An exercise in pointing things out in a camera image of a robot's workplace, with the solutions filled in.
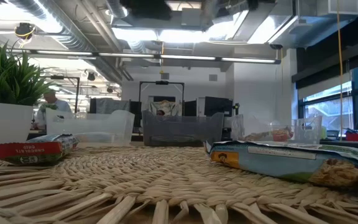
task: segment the clear plastic bin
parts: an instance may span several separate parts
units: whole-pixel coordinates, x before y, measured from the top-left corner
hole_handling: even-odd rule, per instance
[[[240,141],[288,141],[319,144],[322,116],[296,119],[291,125],[264,124],[256,118],[244,122],[242,114],[231,118],[231,137]]]
[[[47,108],[47,134],[81,134],[88,142],[109,139],[115,145],[128,145],[131,142],[135,115],[123,110],[112,114],[86,114],[80,118],[72,113]]]
[[[202,146],[222,138],[223,113],[212,117],[157,116],[142,112],[143,140],[146,146]]]

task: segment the person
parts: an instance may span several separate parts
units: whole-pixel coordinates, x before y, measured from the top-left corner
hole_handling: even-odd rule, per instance
[[[165,112],[163,110],[158,110],[157,111],[157,115],[159,116],[164,116],[165,115]]]
[[[50,90],[49,92],[45,93],[44,99],[45,99],[46,103],[48,103],[50,105],[56,105],[56,107],[57,107],[56,110],[72,113],[70,105],[66,101],[59,100],[58,98],[56,98],[55,91]],[[45,113],[45,111],[38,110],[37,117],[36,117],[35,123],[34,123],[34,128],[45,129],[46,120],[45,120],[44,113]]]

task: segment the window frame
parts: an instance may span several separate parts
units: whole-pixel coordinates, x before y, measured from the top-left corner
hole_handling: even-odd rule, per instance
[[[353,100],[353,127],[358,129],[358,67],[350,70],[352,77],[352,91],[343,92],[342,97],[352,97]],[[322,103],[325,101],[338,100],[341,98],[341,94],[335,94],[331,96],[325,96],[319,99],[304,101],[304,99],[298,99],[298,117],[299,119],[305,118],[305,108],[308,105],[313,105],[316,103]]]

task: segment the ceiling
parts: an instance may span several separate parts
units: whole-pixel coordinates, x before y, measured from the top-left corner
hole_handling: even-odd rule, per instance
[[[114,19],[113,25],[111,25],[111,16],[106,13],[108,7],[106,0],[90,0],[94,5],[99,15],[104,20],[103,22],[111,27],[123,27],[123,28],[139,28],[128,26],[130,21],[133,24],[139,26],[151,26],[153,20],[133,20],[131,15],[124,19]],[[252,58],[276,58],[277,51],[272,49],[268,44],[265,44],[269,38],[278,33],[285,24],[288,24],[294,15],[301,15],[301,20],[297,20],[290,27],[285,30],[273,44],[282,44],[284,47],[307,47],[313,45],[324,36],[329,35],[333,32],[333,25],[336,25],[333,21],[332,16],[318,15],[317,1],[301,1],[302,4],[294,9],[292,0],[261,0],[259,8],[255,11],[249,11],[246,14],[245,20],[240,24],[238,31],[234,34],[232,40],[224,41],[207,41],[197,43],[169,43],[166,42],[163,45],[164,54],[172,55],[200,55],[200,56],[215,56],[215,57],[252,57]],[[77,29],[85,36],[89,44],[95,47],[99,52],[115,52],[116,50],[111,47],[105,38],[99,33],[94,24],[86,16],[84,10],[78,7],[77,0],[64,0],[55,1],[57,7],[67,15],[72,21],[72,29]],[[186,3],[182,3],[183,11],[175,12],[175,15],[184,14],[187,9]],[[351,22],[355,16],[348,16],[343,19],[341,25],[345,26]],[[17,40],[14,34],[14,28],[20,22],[34,22],[34,16],[29,12],[23,12],[20,9],[10,4],[0,4],[0,42],[8,42],[9,45],[13,45]],[[162,21],[157,21],[161,26],[167,26]],[[317,33],[318,36],[311,37],[311,33]],[[46,34],[42,29],[37,29],[31,42],[25,44],[25,49],[39,49],[39,50],[67,50],[67,47],[61,44],[58,40],[58,34]],[[118,48],[123,49],[123,52],[131,52],[129,44],[125,40],[118,40]],[[142,42],[148,52],[161,53],[162,46],[156,45],[152,41],[145,40]],[[86,73],[85,70],[91,70],[98,74],[98,82],[102,83],[98,86],[99,92],[103,92],[106,84],[109,81],[103,78],[102,75],[106,76],[105,70],[95,67],[92,60],[80,60],[81,65],[75,65],[73,57],[57,57],[48,56],[47,59],[41,59],[44,55],[33,55],[35,59],[39,61],[41,67],[50,66],[53,64],[53,70],[49,70],[50,74],[64,74],[67,76],[81,77],[81,84],[86,85]],[[118,63],[114,58],[104,57],[103,60],[106,63],[116,68],[121,66],[130,70],[130,68],[141,68],[141,67],[160,67],[160,60],[144,60],[144,59],[129,59],[125,58],[121,63]],[[198,60],[164,60],[164,66],[168,67],[209,67],[209,68],[220,68],[222,72],[225,72],[229,68],[229,62],[208,62]],[[125,80],[127,75],[120,73],[122,79]]]

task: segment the computer monitor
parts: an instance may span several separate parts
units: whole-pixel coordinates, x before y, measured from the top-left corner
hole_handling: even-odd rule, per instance
[[[233,100],[217,97],[205,97],[205,116],[212,116],[215,113],[222,112],[224,116],[231,117],[233,111]]]

